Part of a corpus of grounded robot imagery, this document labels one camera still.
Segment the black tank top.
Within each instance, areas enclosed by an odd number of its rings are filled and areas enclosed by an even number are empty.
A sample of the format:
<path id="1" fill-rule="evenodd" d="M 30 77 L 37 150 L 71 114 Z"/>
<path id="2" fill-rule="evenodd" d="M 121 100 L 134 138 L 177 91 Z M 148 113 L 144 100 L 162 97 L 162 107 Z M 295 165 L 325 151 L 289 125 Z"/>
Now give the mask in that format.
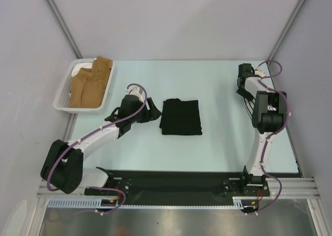
<path id="1" fill-rule="evenodd" d="M 198 100 L 167 99 L 163 101 L 159 128 L 162 135 L 202 135 Z"/>

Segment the striped white tank top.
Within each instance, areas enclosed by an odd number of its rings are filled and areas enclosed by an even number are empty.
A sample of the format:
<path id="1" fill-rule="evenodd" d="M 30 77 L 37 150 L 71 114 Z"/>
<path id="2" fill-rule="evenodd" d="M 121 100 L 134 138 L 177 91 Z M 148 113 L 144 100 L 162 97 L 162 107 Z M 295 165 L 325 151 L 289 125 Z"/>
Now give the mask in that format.
<path id="1" fill-rule="evenodd" d="M 267 112 L 278 112 L 280 101 L 284 101 L 278 96 L 268 96 L 267 103 L 263 103 L 262 100 L 256 102 L 255 98 L 252 100 L 242 98 L 245 109 L 250 118 L 252 118 L 253 113 L 256 109 L 256 112 L 267 113 Z"/>

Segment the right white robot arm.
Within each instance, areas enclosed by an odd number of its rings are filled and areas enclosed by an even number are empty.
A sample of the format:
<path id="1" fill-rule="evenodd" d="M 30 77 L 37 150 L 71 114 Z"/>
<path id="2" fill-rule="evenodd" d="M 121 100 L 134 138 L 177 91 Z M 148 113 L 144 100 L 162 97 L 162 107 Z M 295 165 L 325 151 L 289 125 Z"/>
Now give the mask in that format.
<path id="1" fill-rule="evenodd" d="M 238 67 L 237 90 L 247 108 L 255 137 L 245 170 L 252 176 L 265 175 L 269 151 L 276 135 L 289 119 L 287 94 L 264 83 L 268 76 L 250 63 Z"/>

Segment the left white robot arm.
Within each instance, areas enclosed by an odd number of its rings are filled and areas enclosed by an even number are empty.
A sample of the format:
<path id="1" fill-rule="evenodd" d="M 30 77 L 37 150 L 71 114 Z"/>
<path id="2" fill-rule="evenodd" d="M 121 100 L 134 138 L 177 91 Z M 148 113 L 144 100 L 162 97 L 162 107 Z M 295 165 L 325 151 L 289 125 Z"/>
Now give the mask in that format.
<path id="1" fill-rule="evenodd" d="M 78 188 L 91 188 L 107 195 L 114 190 L 109 171 L 84 168 L 84 161 L 105 144 L 124 136 L 133 124 L 155 121 L 161 116 L 143 86 L 130 84 L 127 92 L 120 106 L 99 127 L 76 140 L 56 140 L 51 144 L 40 172 L 49 191 L 70 194 Z"/>

